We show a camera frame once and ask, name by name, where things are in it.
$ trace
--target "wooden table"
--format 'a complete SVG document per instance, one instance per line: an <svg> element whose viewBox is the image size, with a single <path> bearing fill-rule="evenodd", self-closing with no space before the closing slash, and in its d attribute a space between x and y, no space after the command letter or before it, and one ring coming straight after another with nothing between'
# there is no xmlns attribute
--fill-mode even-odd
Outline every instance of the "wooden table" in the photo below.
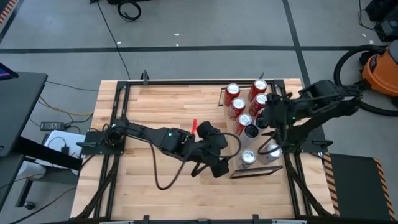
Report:
<svg viewBox="0 0 398 224"><path fill-rule="evenodd" d="M109 122L116 83L101 82L92 128L101 129ZM299 79L287 79L285 85L294 97L302 88ZM192 128L192 120L197 119L198 124L210 121L213 126L227 131L224 109L218 106L221 87L225 85L133 86L127 117L152 128L175 127L187 131ZM156 157L159 182L165 186L181 162L160 151L156 151ZM309 154L302 154L301 160L308 188L326 210L334 213L321 160ZM71 217L79 214L96 192L102 161L103 156L95 156L81 171ZM277 162L284 165L283 159ZM185 165L171 189L158 190L148 143L127 138L119 163L112 220L142 220L144 215L150 215L151 220L251 219L253 214L260 218L294 217L284 168L269 176L229 179L226 175L215 179L209 169L191 177L194 165L192 162ZM296 191L301 214L304 214L297 186ZM106 192L102 215L107 198Z"/></svg>

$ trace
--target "black hose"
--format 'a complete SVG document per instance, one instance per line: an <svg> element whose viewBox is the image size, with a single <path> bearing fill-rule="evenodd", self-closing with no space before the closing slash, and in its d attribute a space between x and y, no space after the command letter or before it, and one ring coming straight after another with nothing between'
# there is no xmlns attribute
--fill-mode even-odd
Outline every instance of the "black hose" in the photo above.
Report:
<svg viewBox="0 0 398 224"><path fill-rule="evenodd" d="M343 84L341 83L341 78L340 78L340 72L341 72L341 68L343 67L344 63L354 54L358 53L358 52L364 52L364 51L368 51L371 52L372 54L383 54L386 49L383 47L378 47L375 45L362 45L359 46L357 48L355 48L354 50L350 50L347 53L345 53L340 60L337 62L336 67L335 67L335 71L333 72L333 79L336 83L336 85L338 86L342 86ZM398 116L398 111L392 111L392 110L385 110L385 109L381 109L381 108L377 108L374 106L371 106L367 103L364 102L360 102L359 103L359 107L374 113L374 114L378 114L378 115L383 115L383 116Z"/></svg>
<svg viewBox="0 0 398 224"><path fill-rule="evenodd" d="M121 10L121 7L124 4L132 4L134 7L136 7L138 9L138 15L136 17L130 17L127 13L123 12ZM118 4L118 13L119 13L119 16L122 17L122 19L124 19L125 21L132 22L141 17L141 7L139 7L139 5L133 0L121 1Z"/></svg>

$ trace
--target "vacuum hose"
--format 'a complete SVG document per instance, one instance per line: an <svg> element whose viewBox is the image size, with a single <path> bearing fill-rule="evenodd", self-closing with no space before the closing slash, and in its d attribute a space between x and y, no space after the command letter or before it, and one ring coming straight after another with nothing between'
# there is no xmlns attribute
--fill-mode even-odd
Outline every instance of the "vacuum hose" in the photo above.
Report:
<svg viewBox="0 0 398 224"><path fill-rule="evenodd" d="M362 45L362 46L359 46L359 47L345 53L340 58L340 60L337 62L335 71L333 72L333 79L334 79L336 85L338 85L338 86L343 85L341 83L341 79L340 79L340 72L341 72L341 68L343 67L344 63L354 54L356 54L358 52L364 52L364 51L371 52L372 54L383 54L386 51L386 49L383 47L375 46L375 45ZM398 116L398 111L380 109L380 108L371 106L364 102L360 102L359 107L368 112L375 113L378 115Z"/></svg>

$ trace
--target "concrete floor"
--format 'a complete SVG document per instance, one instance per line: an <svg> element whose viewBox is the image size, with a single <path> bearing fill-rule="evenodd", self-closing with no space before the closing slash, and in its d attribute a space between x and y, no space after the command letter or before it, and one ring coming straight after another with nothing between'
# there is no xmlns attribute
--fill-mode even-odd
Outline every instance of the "concrete floor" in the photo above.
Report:
<svg viewBox="0 0 398 224"><path fill-rule="evenodd" d="M363 7L369 1L363 0ZM47 73L50 81L80 88L98 89L101 80L126 79L119 55L111 49L114 43L100 10L88 2L19 0L20 8L15 18L10 19L11 26L4 29L7 32L3 39L0 35L0 61L13 70ZM265 78L315 82L333 78L334 66L344 54L345 46L370 41L383 44L376 33L358 25L357 0L152 0L139 4L142 17L128 23L118 16L116 6L105 0L100 2L116 41L121 42L121 55L131 78L139 78L146 69L152 79L255 78L265 72ZM363 22L372 25L365 14ZM198 48L183 51L180 47L184 46ZM206 50L200 46L225 48ZM311 46L324 48L301 48ZM174 48L165 51L163 47ZM358 70L354 57L343 68L343 82L352 83L358 78ZM96 101L94 92L52 84L46 85L42 96L50 104L76 113L93 110ZM365 101L392 108L388 99L375 93L366 93ZM31 119L37 123L70 120L41 105L35 107ZM90 122L77 125L85 132ZM326 138L335 142L329 147L330 152L376 157L382 161L396 212L397 125L396 118L361 110L323 126ZM37 142L41 142L44 134L30 122L23 132ZM21 183L14 184L0 213L0 223L30 213L24 208L14 208L21 187ZM28 199L41 207L72 187L35 183ZM66 220L73 194L67 193L48 209L21 223Z"/></svg>

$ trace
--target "orange vacuum cleaner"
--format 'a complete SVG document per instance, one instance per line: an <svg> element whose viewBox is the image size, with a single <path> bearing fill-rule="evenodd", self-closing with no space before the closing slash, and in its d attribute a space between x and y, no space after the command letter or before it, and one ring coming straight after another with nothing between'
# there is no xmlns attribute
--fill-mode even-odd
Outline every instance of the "orange vacuum cleaner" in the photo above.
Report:
<svg viewBox="0 0 398 224"><path fill-rule="evenodd" d="M372 89L392 97L393 102L398 99L398 40L388 47L362 45L345 53L338 61L333 78L336 85L342 85L340 79L341 68L352 55L362 53L359 61L364 65L362 80L356 84L363 90ZM398 111L384 110L361 102L362 109L384 116L398 116Z"/></svg>

